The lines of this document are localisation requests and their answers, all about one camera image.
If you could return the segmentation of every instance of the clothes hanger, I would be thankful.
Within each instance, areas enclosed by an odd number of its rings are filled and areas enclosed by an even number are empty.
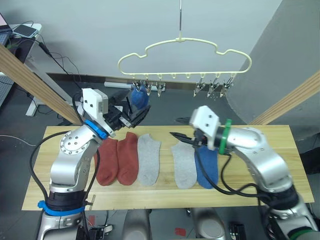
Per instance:
[[[118,69],[119,71],[122,73],[122,74],[125,74],[125,75],[129,75],[133,78],[133,81],[136,82],[136,77],[137,76],[144,76],[147,80],[150,76],[157,76],[159,78],[159,81],[162,80],[163,78],[163,75],[171,75],[171,77],[173,79],[175,79],[177,77],[177,75],[185,75],[187,79],[190,78],[191,75],[200,75],[200,78],[201,78],[201,81],[199,83],[197,83],[196,85],[196,89],[194,90],[194,96],[204,88],[203,86],[203,83],[202,83],[202,80],[203,78],[208,75],[208,74],[213,74],[215,75],[215,79],[219,78],[221,74],[230,74],[230,79],[232,80],[236,74],[243,74],[243,73],[246,73],[251,65],[252,65],[252,59],[251,57],[246,54],[245,52],[242,52],[242,51],[239,51],[239,50],[236,50],[236,49],[227,49],[225,52],[220,52],[218,51],[218,45],[212,41],[208,41],[208,40],[204,40],[204,39],[199,39],[199,38],[191,38],[191,37],[182,37],[182,0],[179,0],[180,1],[180,21],[179,21],[179,36],[175,39],[171,39],[171,40],[165,40],[165,41],[160,41],[160,42],[156,42],[154,44],[151,44],[149,46],[147,46],[145,49],[144,49],[144,52],[145,54],[144,55],[139,55],[138,53],[136,52],[132,52],[130,54],[127,54],[123,57],[121,57],[118,61]],[[239,55],[243,55],[247,58],[248,60],[248,67],[245,69],[245,70],[238,70],[238,71],[195,71],[195,72],[124,72],[121,68],[121,62],[124,60],[124,59],[127,59],[131,56],[137,56],[139,59],[143,59],[143,58],[146,58],[148,56],[148,51],[149,49],[151,48],[154,48],[156,46],[159,46],[159,45],[163,45],[163,44],[169,44],[169,43],[183,43],[183,42],[187,42],[187,41],[190,41],[190,42],[200,42],[200,43],[204,43],[204,44],[209,44],[209,45],[212,45],[214,47],[214,53],[215,54],[218,54],[218,55],[226,55],[227,53],[229,52],[233,52],[233,53],[236,53],[236,54],[239,54]]]

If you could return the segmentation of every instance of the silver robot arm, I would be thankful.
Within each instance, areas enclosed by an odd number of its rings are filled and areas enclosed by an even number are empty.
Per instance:
[[[130,103],[121,101],[127,90],[111,98],[96,89],[85,88],[82,92],[83,108],[92,121],[85,120],[84,125],[67,132],[60,140],[59,154],[50,171],[49,196],[38,204],[44,209],[38,240],[88,239],[80,223],[92,157],[104,139],[114,137],[115,131],[124,126],[134,128],[150,109],[148,105],[132,112]]]
[[[219,153],[234,152],[242,158],[259,193],[271,200],[262,199],[270,206],[270,224],[277,239],[318,240],[320,232],[303,198],[293,185],[292,176],[284,159],[268,144],[263,132],[253,127],[235,128],[230,124],[221,126],[219,117],[208,107],[193,111],[189,124],[195,129],[192,141],[206,144],[208,149],[219,148]]]

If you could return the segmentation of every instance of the floor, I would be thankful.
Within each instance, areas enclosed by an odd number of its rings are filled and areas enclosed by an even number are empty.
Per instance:
[[[78,91],[72,82],[57,81],[57,83],[71,96]],[[106,89],[102,83],[90,83],[90,86],[100,89],[110,95],[117,89]],[[219,98],[218,93],[207,98],[206,92],[200,92],[193,98],[190,90],[168,89],[160,98],[155,92],[150,96],[151,109],[142,125],[178,125],[175,118],[189,117],[198,106],[208,105],[220,116],[224,123],[227,118],[232,124],[241,125],[244,122],[231,110],[226,99]],[[25,116],[31,99],[26,93],[13,87],[0,108],[0,134],[13,135],[25,141],[36,144],[43,137],[46,126],[55,126],[62,120],[55,112],[49,112],[46,106],[41,106],[34,117]],[[308,138],[297,141],[300,151],[308,150],[319,145],[320,139]],[[38,221],[39,211],[21,211],[25,192],[29,183],[28,160],[32,147],[12,138],[0,137],[0,239],[18,240],[33,239]],[[319,175],[309,178],[311,186],[319,184]],[[320,202],[319,189],[314,194]],[[252,207],[218,207],[217,213],[223,220],[226,230],[229,222],[236,221],[245,225],[247,239],[266,240],[260,221],[258,209]],[[109,211],[108,223],[114,225],[114,230],[107,237],[108,240],[119,240],[126,211]],[[95,224],[105,221],[105,211],[91,211],[88,216],[95,216]],[[150,214],[150,224],[154,240],[179,239],[175,235],[175,228],[184,228],[188,238],[195,237],[190,217],[184,209],[155,209]]]

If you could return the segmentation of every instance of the green ring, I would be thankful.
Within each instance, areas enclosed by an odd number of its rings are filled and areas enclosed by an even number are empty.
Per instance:
[[[225,149],[227,146],[227,139],[228,139],[229,131],[231,128],[231,123],[232,123],[231,119],[227,119],[225,122],[225,127],[222,133],[222,138],[221,138],[220,147],[219,147],[219,154],[221,155],[225,154]]]

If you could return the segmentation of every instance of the white hanger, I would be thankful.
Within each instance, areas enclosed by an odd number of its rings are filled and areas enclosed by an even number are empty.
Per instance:
[[[244,53],[242,51],[239,51],[239,50],[231,49],[231,48],[227,49],[225,52],[220,52],[220,51],[218,51],[218,45],[216,43],[212,42],[212,41],[198,39],[198,38],[191,38],[191,37],[182,37],[181,26],[182,26],[182,0],[180,0],[179,36],[177,38],[175,38],[175,39],[172,39],[172,40],[160,41],[160,42],[157,42],[157,43],[154,43],[154,44],[151,44],[151,45],[147,46],[144,49],[144,52],[145,52],[144,55],[139,55],[138,53],[133,52],[133,53],[130,53],[128,55],[125,55],[125,56],[121,57],[119,59],[119,61],[118,61],[118,69],[119,69],[119,71],[121,73],[125,74],[125,75],[130,75],[133,78],[135,78],[136,76],[139,76],[139,75],[145,76],[146,78],[148,78],[150,75],[157,75],[158,78],[161,80],[163,75],[171,75],[173,79],[175,79],[177,75],[185,75],[187,79],[190,78],[191,75],[200,75],[200,77],[203,79],[205,77],[205,75],[207,75],[207,74],[215,74],[216,77],[219,77],[221,74],[231,74],[231,76],[234,77],[236,74],[243,74],[243,73],[247,72],[250,69],[250,67],[252,65],[252,59],[248,54],[246,54],[246,53]],[[225,55],[228,52],[234,52],[236,54],[243,55],[248,59],[249,65],[245,70],[242,70],[242,71],[203,71],[203,72],[197,72],[197,71],[196,72],[124,72],[120,67],[121,62],[124,59],[129,58],[131,56],[137,56],[140,59],[143,59],[143,58],[147,57],[148,56],[148,50],[153,48],[153,47],[156,47],[156,46],[159,46],[159,45],[162,45],[162,44],[169,44],[169,43],[177,43],[177,42],[178,43],[183,43],[183,42],[186,42],[186,41],[194,41],[194,42],[200,42],[200,43],[213,45],[214,48],[215,48],[214,52],[216,54],[218,54],[218,55]]]

